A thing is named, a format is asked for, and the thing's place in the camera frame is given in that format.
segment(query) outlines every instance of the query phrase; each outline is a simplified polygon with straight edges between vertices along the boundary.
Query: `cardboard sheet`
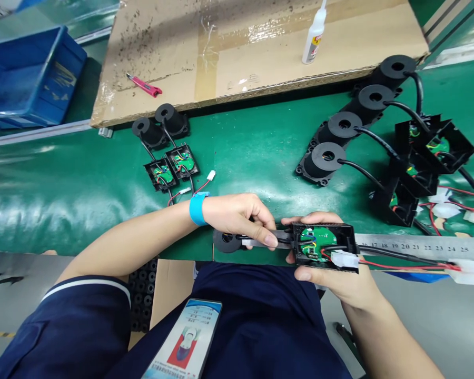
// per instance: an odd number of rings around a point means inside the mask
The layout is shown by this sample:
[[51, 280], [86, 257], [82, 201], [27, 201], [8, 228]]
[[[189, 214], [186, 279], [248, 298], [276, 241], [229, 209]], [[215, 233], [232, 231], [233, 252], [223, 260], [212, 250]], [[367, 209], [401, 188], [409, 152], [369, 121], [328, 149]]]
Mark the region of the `cardboard sheet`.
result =
[[[383, 59], [428, 53], [407, 0], [328, 0], [314, 62], [301, 62], [321, 0], [122, 1], [91, 125], [361, 77]], [[126, 73], [157, 86], [154, 99]]]

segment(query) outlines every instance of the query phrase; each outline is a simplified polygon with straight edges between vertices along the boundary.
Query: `green workbench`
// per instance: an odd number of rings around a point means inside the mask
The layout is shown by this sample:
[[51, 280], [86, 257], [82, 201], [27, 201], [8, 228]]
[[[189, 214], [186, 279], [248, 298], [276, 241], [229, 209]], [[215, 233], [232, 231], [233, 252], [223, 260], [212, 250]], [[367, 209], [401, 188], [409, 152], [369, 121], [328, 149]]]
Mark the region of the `green workbench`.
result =
[[[424, 110], [453, 118], [474, 143], [474, 62], [421, 75]], [[294, 175], [314, 131], [348, 100], [347, 93], [339, 93], [191, 118], [191, 136], [182, 142], [190, 145], [201, 168], [195, 185], [205, 183], [215, 169], [216, 177], [206, 187], [212, 195], [255, 192], [278, 222], [285, 216], [323, 210], [338, 213], [357, 233], [420, 234], [376, 218], [369, 207], [372, 185], [351, 167], [340, 169], [325, 188]], [[412, 81], [406, 82], [399, 100], [414, 104]], [[388, 109], [372, 130], [390, 139], [394, 124], [406, 119], [401, 110]], [[367, 136], [353, 141], [347, 153], [349, 160], [378, 177], [388, 165], [383, 148]], [[56, 250], [59, 255], [76, 255], [119, 222], [165, 207], [168, 196], [154, 191], [143, 167], [149, 161], [129, 128], [115, 131], [111, 139], [89, 130], [0, 146], [0, 251]], [[474, 175], [474, 156], [468, 170]], [[444, 178], [469, 189], [459, 174]], [[188, 199], [186, 194], [180, 201]], [[467, 199], [466, 204], [474, 206], [474, 201]], [[420, 220], [427, 223], [427, 219], [423, 212]], [[461, 216], [449, 225], [452, 231], [474, 236], [474, 225]], [[222, 262], [283, 264], [285, 252], [214, 254]], [[201, 228], [162, 257], [212, 260], [212, 231]]]

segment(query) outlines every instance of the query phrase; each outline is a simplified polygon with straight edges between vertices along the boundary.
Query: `navy blue uniform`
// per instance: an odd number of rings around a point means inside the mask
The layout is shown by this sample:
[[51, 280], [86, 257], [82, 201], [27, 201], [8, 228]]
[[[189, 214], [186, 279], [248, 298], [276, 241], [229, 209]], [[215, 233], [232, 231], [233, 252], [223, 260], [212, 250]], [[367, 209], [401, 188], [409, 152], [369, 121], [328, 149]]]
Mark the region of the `navy blue uniform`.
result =
[[[223, 303], [203, 378], [344, 378], [314, 285], [292, 268], [211, 263], [190, 297]], [[110, 277], [57, 284], [0, 358], [0, 378], [140, 378], [185, 302], [129, 352], [130, 293]]]

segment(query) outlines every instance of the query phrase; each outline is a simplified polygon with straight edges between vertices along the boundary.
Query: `hand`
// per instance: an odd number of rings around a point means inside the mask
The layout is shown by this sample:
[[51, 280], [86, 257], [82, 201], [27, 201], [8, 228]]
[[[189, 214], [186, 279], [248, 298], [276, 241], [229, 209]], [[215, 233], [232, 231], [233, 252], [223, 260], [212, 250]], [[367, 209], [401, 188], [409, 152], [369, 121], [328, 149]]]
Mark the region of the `hand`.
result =
[[270, 232], [275, 230], [274, 217], [255, 194], [207, 197], [202, 204], [202, 213], [205, 222], [216, 230], [245, 234], [271, 248], [278, 245], [278, 239]]
[[[341, 223], [341, 218], [331, 212], [313, 212], [305, 217], [283, 218], [281, 224], [290, 225], [292, 222], [304, 224]], [[295, 263], [293, 253], [286, 258], [288, 263]], [[359, 265], [359, 274], [323, 270], [311, 267], [299, 267], [295, 278], [328, 287], [343, 303], [361, 310], [369, 310], [380, 304], [384, 296], [379, 291], [369, 267]]]

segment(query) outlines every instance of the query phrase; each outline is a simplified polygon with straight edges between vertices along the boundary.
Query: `steel ruler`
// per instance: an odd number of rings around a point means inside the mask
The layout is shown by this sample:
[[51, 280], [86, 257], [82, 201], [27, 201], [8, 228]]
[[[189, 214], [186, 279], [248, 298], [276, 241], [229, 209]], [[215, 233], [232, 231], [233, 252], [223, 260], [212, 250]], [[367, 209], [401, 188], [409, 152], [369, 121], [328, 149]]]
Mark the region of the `steel ruler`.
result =
[[[357, 244], [363, 246], [380, 247], [433, 260], [461, 258], [474, 261], [474, 238], [359, 233], [354, 236]], [[362, 254], [377, 255], [369, 252]]]

